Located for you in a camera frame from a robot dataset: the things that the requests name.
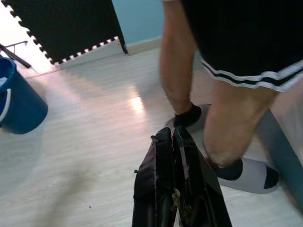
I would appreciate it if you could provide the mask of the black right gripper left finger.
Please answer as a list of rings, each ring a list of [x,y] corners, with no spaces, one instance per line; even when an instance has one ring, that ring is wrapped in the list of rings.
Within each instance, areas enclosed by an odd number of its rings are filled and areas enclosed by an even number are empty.
[[[172,227],[177,207],[175,155],[170,128],[151,136],[151,144],[135,177],[133,227]]]

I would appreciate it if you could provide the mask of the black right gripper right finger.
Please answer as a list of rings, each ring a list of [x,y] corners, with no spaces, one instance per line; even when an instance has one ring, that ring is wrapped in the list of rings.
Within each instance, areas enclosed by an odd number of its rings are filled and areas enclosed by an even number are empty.
[[[183,127],[176,128],[176,186],[182,227],[232,226],[217,176]]]

